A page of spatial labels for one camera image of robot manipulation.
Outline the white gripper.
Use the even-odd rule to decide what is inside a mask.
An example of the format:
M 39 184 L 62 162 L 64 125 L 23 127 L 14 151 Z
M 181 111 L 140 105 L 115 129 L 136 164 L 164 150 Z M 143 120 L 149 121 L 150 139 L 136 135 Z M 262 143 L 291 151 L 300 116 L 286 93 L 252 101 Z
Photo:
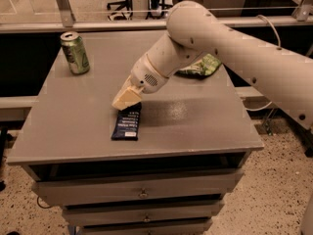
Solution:
M 164 77 L 154 68 L 148 55 L 145 54 L 135 63 L 130 77 L 127 77 L 121 89 L 114 97 L 112 106 L 122 111 L 138 104 L 142 100 L 141 92 L 131 88 L 131 82 L 137 87 L 142 87 L 143 93 L 151 94 L 159 91 L 167 81 L 168 78 Z

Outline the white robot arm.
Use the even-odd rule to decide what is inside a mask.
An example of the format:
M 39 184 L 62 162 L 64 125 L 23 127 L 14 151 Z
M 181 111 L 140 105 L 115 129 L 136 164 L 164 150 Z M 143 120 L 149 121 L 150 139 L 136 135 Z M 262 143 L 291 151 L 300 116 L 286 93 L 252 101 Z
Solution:
M 124 110 L 210 54 L 306 129 L 313 128 L 313 61 L 220 23 L 203 5 L 172 7 L 165 34 L 135 63 L 112 101 Z

